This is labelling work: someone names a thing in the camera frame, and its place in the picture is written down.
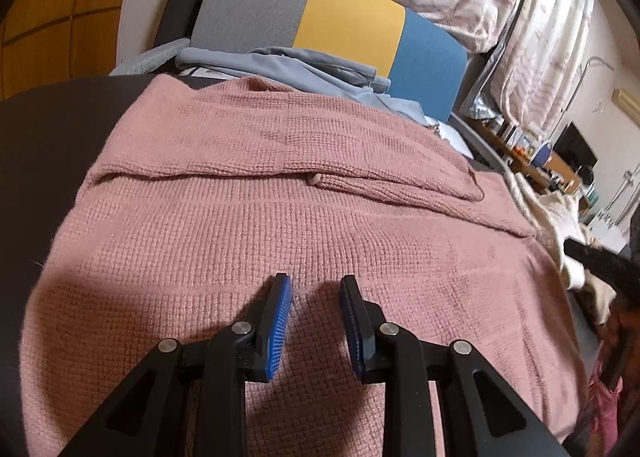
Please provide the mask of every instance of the black handle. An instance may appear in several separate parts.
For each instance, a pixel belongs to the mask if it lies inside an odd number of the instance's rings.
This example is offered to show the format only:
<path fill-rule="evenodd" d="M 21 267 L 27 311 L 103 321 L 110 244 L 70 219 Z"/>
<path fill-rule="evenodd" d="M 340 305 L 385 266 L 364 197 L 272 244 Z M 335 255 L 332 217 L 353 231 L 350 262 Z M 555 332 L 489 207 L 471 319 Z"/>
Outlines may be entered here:
<path fill-rule="evenodd" d="M 625 369 L 626 362 L 631 355 L 634 345 L 634 334 L 626 329 L 620 329 L 618 344 L 613 348 L 609 360 L 602 369 L 600 380 L 611 391 L 615 390 L 618 378 Z"/>

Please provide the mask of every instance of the gray panel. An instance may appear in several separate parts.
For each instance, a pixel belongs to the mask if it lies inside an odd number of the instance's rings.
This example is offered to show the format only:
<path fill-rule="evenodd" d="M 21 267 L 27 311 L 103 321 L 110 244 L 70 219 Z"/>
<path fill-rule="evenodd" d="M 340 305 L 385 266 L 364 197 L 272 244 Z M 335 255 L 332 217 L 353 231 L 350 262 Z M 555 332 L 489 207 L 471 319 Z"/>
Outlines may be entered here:
<path fill-rule="evenodd" d="M 203 0 L 191 46 L 246 53 L 292 47 L 306 0 Z"/>

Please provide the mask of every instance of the yellow panel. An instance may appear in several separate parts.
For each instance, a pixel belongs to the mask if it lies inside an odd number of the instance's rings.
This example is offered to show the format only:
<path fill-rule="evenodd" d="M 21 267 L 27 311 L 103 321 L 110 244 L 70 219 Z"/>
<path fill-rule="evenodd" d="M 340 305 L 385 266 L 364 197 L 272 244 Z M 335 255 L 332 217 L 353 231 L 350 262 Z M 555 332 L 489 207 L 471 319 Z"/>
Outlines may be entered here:
<path fill-rule="evenodd" d="M 388 76 L 404 26 L 391 0 L 307 0 L 294 47 L 374 66 Z"/>

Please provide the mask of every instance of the light blue cloth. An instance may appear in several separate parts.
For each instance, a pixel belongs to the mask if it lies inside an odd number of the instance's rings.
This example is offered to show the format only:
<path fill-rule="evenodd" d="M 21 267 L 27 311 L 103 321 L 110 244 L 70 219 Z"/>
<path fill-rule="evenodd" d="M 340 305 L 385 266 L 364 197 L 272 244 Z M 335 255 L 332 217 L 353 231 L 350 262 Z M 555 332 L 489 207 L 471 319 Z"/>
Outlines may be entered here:
<path fill-rule="evenodd" d="M 425 124 L 419 103 L 383 94 L 390 81 L 378 76 L 375 68 L 318 51 L 268 47 L 233 54 L 187 47 L 176 56 L 175 64 L 180 69 L 206 67 L 239 78 L 263 76 L 303 92 L 347 98 Z"/>

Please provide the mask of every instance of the air conditioner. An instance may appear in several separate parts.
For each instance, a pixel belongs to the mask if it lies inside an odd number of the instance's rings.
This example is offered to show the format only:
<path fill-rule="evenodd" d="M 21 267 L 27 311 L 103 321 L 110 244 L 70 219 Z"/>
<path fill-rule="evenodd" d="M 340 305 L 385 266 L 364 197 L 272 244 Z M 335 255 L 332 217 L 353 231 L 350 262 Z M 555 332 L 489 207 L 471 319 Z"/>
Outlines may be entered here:
<path fill-rule="evenodd" d="M 624 88 L 616 88 L 611 96 L 611 101 L 629 116 L 636 125 L 640 126 L 640 101 L 636 100 L 630 92 Z"/>

